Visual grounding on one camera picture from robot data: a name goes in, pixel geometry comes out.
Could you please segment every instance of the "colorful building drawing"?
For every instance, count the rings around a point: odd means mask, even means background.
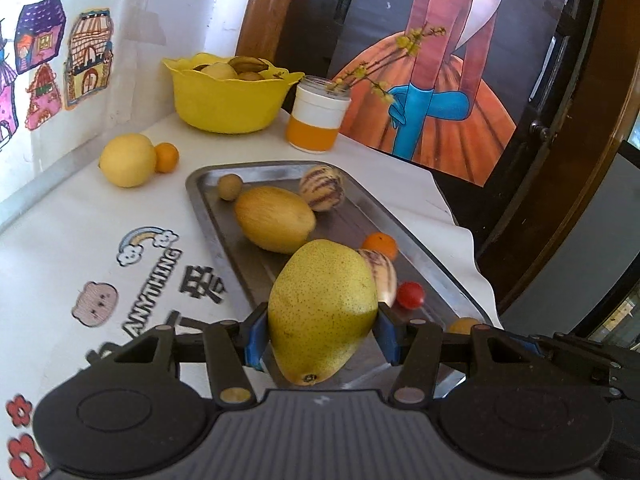
[[[60,0],[25,5],[15,28],[15,63],[18,74],[50,61],[60,52],[66,16]]]
[[[65,63],[66,107],[107,88],[113,62],[113,20],[109,9],[80,14],[69,39]]]
[[[18,129],[18,115],[15,113],[15,70],[4,58],[7,40],[2,37],[0,20],[0,150],[6,145]]]
[[[62,97],[56,85],[56,75],[49,63],[38,67],[27,92],[31,94],[31,98],[25,126],[33,131],[62,109]]]

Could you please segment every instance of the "jar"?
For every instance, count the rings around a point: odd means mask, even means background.
[[[351,103],[348,89],[328,90],[329,79],[305,76],[296,89],[287,140],[294,148],[307,153],[330,150]]]

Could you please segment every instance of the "gray gripper base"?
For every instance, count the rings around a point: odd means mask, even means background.
[[[144,480],[504,480],[457,455],[427,416],[374,391],[274,390],[227,412],[188,457]],[[53,471],[48,480],[77,477]],[[563,480],[599,480],[591,470]]]

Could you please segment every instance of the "tabletop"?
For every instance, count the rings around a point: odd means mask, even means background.
[[[496,326],[494,294],[477,270],[473,238],[458,227],[431,173],[343,136],[322,155],[284,139],[282,112],[256,134],[206,134],[169,116],[143,133],[171,142],[180,163],[144,186],[112,186],[93,162],[51,191],[0,235],[0,396],[9,461],[0,478],[16,476],[16,450],[30,453],[31,412],[49,390],[92,361],[158,324],[192,332],[195,322],[237,319],[224,294],[191,286],[216,279],[184,183],[198,168],[268,160],[322,160],[347,171],[433,253]],[[139,247],[135,262],[124,255]],[[100,304],[98,317],[92,310]],[[248,370],[258,394],[270,378]],[[181,379],[210,396],[204,365],[183,365]],[[38,453],[32,446],[31,451]]]

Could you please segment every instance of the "metal tray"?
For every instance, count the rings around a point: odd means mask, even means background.
[[[244,181],[243,189],[277,186],[297,192],[300,177],[316,164],[326,163],[305,160],[209,166],[195,171],[187,179],[186,188],[216,272],[225,283],[239,319],[269,299],[271,285],[288,256],[262,250],[244,237],[236,222],[234,204],[218,197],[218,179],[235,173]],[[418,282],[426,294],[420,310],[408,311],[395,305],[393,310],[401,319],[429,319],[444,328],[458,317],[469,316],[492,324],[486,312],[438,259],[353,177],[340,171],[344,175],[346,200],[335,210],[316,214],[317,224],[310,238],[327,238],[358,248],[368,234],[387,233],[398,243],[399,254],[394,261],[398,282]],[[264,363],[279,387],[295,387],[282,377],[269,352]],[[440,389],[455,386],[449,384],[453,380],[450,372],[450,368],[441,367]],[[337,374],[315,388],[378,388],[385,393],[397,373],[396,368],[385,362],[375,339],[369,335]]]

